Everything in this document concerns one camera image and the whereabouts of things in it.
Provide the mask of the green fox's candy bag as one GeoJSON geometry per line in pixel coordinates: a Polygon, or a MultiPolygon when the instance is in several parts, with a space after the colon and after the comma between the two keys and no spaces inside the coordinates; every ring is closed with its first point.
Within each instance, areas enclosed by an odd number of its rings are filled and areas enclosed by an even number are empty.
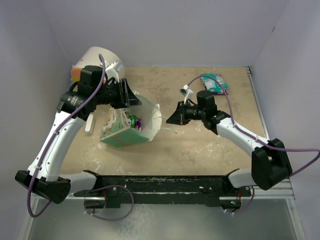
{"type": "Polygon", "coordinates": [[[138,118],[135,116],[135,115],[127,115],[127,122],[129,123],[130,127],[131,128],[134,128],[135,126],[135,121],[137,120],[138,118]]]}
{"type": "Polygon", "coordinates": [[[139,132],[140,132],[141,129],[142,129],[141,120],[140,120],[139,118],[135,121],[134,129],[138,130],[139,132]]]}

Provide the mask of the purple Fox's candy bag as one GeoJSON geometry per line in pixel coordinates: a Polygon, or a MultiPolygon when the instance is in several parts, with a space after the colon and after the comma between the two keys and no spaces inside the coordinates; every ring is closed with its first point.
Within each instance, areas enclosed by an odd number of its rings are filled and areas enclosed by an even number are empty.
{"type": "Polygon", "coordinates": [[[228,89],[227,88],[221,88],[221,87],[207,87],[205,86],[205,89],[207,91],[210,91],[213,95],[228,95],[228,89]]]}

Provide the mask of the teal Fox's candy bag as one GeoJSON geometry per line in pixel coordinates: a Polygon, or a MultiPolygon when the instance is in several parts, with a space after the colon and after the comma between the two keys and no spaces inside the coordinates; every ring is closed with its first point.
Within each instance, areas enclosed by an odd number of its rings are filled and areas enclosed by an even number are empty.
{"type": "Polygon", "coordinates": [[[220,73],[204,73],[200,79],[202,80],[204,87],[229,88],[227,82],[220,73]]]}

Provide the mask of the green floral paper bag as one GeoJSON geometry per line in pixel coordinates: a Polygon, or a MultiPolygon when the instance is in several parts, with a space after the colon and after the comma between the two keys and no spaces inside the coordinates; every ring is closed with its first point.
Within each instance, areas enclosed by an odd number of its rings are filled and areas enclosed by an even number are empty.
{"type": "Polygon", "coordinates": [[[162,115],[160,105],[136,90],[133,93],[141,105],[110,108],[101,130],[100,142],[122,148],[151,142],[157,133],[165,129],[162,124],[167,117],[162,115]]]}

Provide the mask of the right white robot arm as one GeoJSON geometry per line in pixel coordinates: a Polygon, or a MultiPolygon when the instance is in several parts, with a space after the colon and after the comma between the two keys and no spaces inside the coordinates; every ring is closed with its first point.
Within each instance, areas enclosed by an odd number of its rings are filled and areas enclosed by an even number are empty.
{"type": "Polygon", "coordinates": [[[196,94],[197,103],[191,101],[193,91],[187,86],[180,89],[180,93],[184,100],[178,102],[166,123],[183,126],[191,120],[201,121],[207,130],[228,139],[251,158],[250,168],[236,169],[227,174],[227,181],[232,187],[257,186],[266,191],[292,174],[281,140],[268,140],[239,125],[231,115],[218,110],[214,95],[208,90],[196,94]]]}

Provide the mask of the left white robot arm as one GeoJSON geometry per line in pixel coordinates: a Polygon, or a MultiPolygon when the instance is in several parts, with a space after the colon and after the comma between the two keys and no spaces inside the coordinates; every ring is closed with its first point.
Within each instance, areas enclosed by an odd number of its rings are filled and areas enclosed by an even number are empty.
{"type": "Polygon", "coordinates": [[[106,69],[94,65],[82,68],[79,81],[60,97],[53,125],[40,152],[27,170],[19,170],[15,176],[28,190],[27,202],[31,201],[31,194],[36,194],[59,204],[70,193],[92,190],[97,181],[93,172],[60,175],[71,143],[98,105],[123,109],[141,104],[131,91],[120,62],[106,69]]]}

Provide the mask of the small white flat bar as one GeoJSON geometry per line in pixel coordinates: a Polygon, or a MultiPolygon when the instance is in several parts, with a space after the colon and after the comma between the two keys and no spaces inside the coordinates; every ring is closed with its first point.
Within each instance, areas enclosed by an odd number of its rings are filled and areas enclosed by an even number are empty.
{"type": "Polygon", "coordinates": [[[84,131],[87,135],[91,135],[93,133],[93,129],[94,129],[94,125],[95,125],[95,116],[93,113],[91,113],[87,120],[86,120],[86,124],[84,127],[84,131]]]}

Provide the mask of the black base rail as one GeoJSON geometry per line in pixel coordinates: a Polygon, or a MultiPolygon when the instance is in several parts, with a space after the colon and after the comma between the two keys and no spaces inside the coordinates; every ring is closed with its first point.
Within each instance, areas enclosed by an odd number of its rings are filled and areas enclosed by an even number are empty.
{"type": "Polygon", "coordinates": [[[105,200],[105,208],[122,204],[205,205],[241,207],[241,197],[252,195],[249,186],[235,188],[224,175],[95,175],[92,190],[76,197],[105,200]]]}

